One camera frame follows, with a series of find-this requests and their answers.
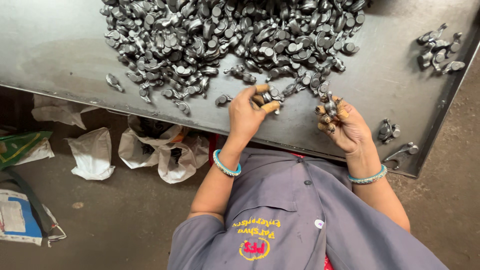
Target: sack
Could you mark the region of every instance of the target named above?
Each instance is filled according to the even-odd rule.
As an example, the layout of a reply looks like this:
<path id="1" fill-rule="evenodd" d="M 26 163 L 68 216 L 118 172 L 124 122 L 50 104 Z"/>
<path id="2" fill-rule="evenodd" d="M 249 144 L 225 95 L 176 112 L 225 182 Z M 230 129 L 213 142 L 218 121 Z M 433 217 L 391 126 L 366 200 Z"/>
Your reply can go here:
<path id="1" fill-rule="evenodd" d="M 160 138 L 143 137 L 138 116 L 128 117 L 129 128 L 123 132 L 119 156 L 131 169 L 158 164 L 158 174 L 167 183 L 182 182 L 194 175 L 208 160 L 208 140 L 189 128 L 173 125 Z M 144 154 L 143 144 L 153 148 L 152 154 Z M 172 150 L 181 151 L 177 159 Z"/>

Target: blue bangle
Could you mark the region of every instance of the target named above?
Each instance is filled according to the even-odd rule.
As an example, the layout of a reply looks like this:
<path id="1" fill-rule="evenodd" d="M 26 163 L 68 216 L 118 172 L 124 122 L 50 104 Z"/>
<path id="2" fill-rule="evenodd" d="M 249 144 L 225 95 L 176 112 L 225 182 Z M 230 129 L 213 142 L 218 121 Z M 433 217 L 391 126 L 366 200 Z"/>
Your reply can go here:
<path id="1" fill-rule="evenodd" d="M 349 174 L 348 178 L 354 184 L 370 184 L 370 183 L 373 183 L 373 182 L 379 180 L 380 178 L 384 177 L 386 174 L 387 174 L 387 167 L 382 164 L 382 169 L 380 170 L 380 172 L 377 173 L 376 175 L 372 176 L 372 177 L 358 179 L 358 178 L 351 177 L 351 175 Z"/>
<path id="2" fill-rule="evenodd" d="M 236 171 L 231 171 L 227 168 L 225 168 L 225 166 L 223 166 L 223 164 L 218 160 L 218 154 L 220 153 L 221 149 L 217 149 L 213 152 L 213 160 L 215 161 L 215 165 L 226 175 L 229 175 L 229 176 L 237 176 L 240 174 L 241 172 L 241 166 L 240 166 L 240 163 L 237 167 L 237 170 Z"/>

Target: embroidered logo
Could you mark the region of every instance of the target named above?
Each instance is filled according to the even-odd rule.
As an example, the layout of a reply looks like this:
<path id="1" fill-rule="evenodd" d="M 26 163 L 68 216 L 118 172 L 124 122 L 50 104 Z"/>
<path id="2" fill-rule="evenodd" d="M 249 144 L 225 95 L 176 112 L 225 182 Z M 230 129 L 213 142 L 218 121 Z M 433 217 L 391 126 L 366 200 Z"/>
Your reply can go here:
<path id="1" fill-rule="evenodd" d="M 262 237 L 258 242 L 249 242 L 247 240 L 240 244 L 239 252 L 242 257 L 249 261 L 265 258 L 270 252 L 270 243 Z"/>

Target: gray uniform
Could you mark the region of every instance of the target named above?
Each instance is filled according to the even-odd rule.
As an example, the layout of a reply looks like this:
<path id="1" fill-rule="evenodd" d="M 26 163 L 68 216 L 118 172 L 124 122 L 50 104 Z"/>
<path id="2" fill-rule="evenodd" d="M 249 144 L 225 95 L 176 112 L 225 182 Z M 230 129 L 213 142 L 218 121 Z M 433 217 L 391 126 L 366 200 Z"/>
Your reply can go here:
<path id="1" fill-rule="evenodd" d="M 225 226 L 211 215 L 180 224 L 169 270 L 447 269 L 415 237 L 351 191 L 346 168 L 246 148 Z"/>

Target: metal table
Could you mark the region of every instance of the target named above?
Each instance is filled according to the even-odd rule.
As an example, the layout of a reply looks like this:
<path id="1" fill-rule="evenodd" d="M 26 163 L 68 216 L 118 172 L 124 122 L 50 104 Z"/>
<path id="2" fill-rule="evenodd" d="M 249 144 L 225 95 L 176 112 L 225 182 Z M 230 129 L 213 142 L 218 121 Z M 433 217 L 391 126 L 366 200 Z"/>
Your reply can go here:
<path id="1" fill-rule="evenodd" d="M 229 54 L 221 61 L 206 99 L 186 99 L 188 116 L 158 91 L 150 94 L 152 104 L 145 104 L 138 85 L 123 75 L 127 67 L 105 44 L 107 24 L 98 12 L 102 6 L 100 0 L 5 0 L 0 10 L 0 85 L 227 134 L 227 108 L 216 107 L 214 101 L 221 94 L 235 96 L 246 86 L 221 72 L 240 59 Z M 397 173 L 418 177 L 467 72 L 465 68 L 441 77 L 432 76 L 432 68 L 421 72 L 416 58 L 422 47 L 415 40 L 447 22 L 442 38 L 451 41 L 453 33 L 463 32 L 463 45 L 454 59 L 468 67 L 480 40 L 479 7 L 480 0 L 375 1 L 365 9 L 366 22 L 351 39 L 360 51 L 342 55 L 347 71 L 329 76 L 330 89 L 358 109 L 374 137 L 384 118 L 401 126 L 400 138 L 387 146 L 377 142 L 381 159 L 405 143 L 419 146 L 420 152 Z M 125 93 L 106 84 L 108 73 L 120 79 Z M 253 74 L 257 83 L 266 78 L 265 73 Z M 281 90 L 292 81 L 285 77 L 271 83 Z M 341 150 L 316 127 L 313 109 L 318 102 L 309 90 L 289 97 L 280 115 L 267 116 L 254 141 L 342 160 Z"/>

